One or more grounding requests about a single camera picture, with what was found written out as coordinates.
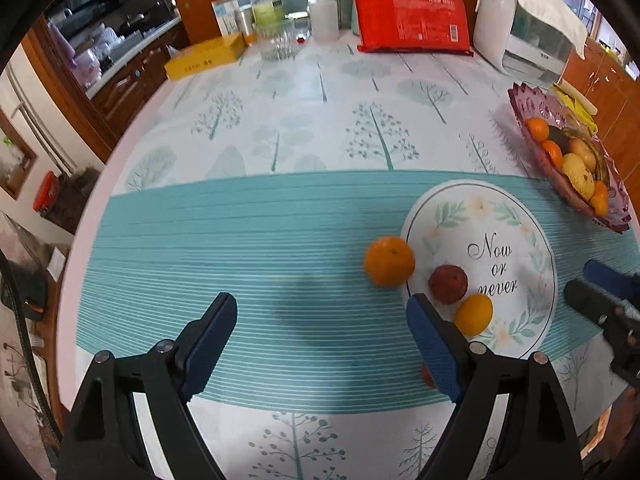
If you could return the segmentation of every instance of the pink table edge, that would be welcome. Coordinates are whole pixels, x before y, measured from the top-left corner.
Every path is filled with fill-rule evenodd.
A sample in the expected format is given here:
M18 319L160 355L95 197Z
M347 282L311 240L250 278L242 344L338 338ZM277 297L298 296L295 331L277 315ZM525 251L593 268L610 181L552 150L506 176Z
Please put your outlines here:
M58 394L60 401L71 410L78 383L76 381L76 329L78 327L78 310L82 295L82 282L89 263L91 249L95 235L100 226L100 220L111 197L129 155L146 128L154 118L162 103L171 92L173 84L165 82L156 92L143 110L136 117L132 125L118 143L92 192L82 214L76 231L76 237L71 245L71 252L66 263L65 277L60 294L58 313L56 363L58 366ZM636 243L640 247L640 224L633 204L629 202L629 214L634 230Z

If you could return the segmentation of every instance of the black cable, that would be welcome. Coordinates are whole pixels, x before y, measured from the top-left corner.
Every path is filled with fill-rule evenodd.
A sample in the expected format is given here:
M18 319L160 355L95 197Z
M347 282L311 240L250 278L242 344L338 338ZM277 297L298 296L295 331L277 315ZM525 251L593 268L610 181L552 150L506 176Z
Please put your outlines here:
M22 301L18 300L18 298L20 298L20 294L18 293L18 286L15 283L14 274L12 273L9 261L4 256L2 250L0 250L0 273L2 274L2 278L4 279L4 282L6 283L9 291L9 300L11 302L11 305L8 306L10 306L14 311L15 325L18 329L18 338L20 339L22 356L24 357L24 362L26 364L27 373L29 374L31 386L33 387L33 391L36 394L36 400L38 401L38 405L42 410L42 420L49 428L49 431L51 432L58 446L60 446L60 444L62 443L62 432L60 431L60 428L56 423L56 419L53 417L53 412L51 411L51 407L47 402L47 397L45 396L44 390L42 389L42 384L40 383L40 377L38 376L36 363L33 359L33 353L31 352L31 341L29 341L27 322L24 319L24 313L22 312Z

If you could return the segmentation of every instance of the red packet of wipes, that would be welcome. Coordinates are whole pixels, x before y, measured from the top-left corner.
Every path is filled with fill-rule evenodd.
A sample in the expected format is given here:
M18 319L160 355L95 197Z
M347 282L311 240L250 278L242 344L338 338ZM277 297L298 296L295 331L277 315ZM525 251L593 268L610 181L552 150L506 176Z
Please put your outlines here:
M463 0L356 0L361 52L471 55Z

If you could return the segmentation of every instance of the pink glass fruit bowl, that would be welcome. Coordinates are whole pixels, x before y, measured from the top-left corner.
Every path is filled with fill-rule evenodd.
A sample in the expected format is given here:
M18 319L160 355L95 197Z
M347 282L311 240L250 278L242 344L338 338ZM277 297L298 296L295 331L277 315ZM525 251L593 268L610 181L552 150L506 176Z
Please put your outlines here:
M513 89L509 90L509 98L522 135L532 150L540 170L542 170L562 199L584 215L596 219L612 231L617 233L627 231L629 229L628 222L631 220L631 215L628 211L629 196L626 193L625 184L616 171L613 159L604 149L600 139L591 137L591 140L601 147L609 169L609 213L605 217L596 217L593 208L574 189L569 179L556 169L546 151L533 139L525 121L532 117L540 117L550 126L560 129L569 127L585 131L585 126L555 96L545 94L540 88L533 89L524 83L519 86L514 84Z

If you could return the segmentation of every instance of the bottle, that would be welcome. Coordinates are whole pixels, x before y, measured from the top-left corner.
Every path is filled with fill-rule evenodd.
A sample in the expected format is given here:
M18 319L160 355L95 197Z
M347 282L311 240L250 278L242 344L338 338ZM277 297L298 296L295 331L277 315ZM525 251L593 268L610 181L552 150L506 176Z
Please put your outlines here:
M337 41L340 38L338 28L338 2L335 0L316 0L310 6L311 35L321 43Z
M284 20L282 0L251 0L251 5L258 27L274 25Z

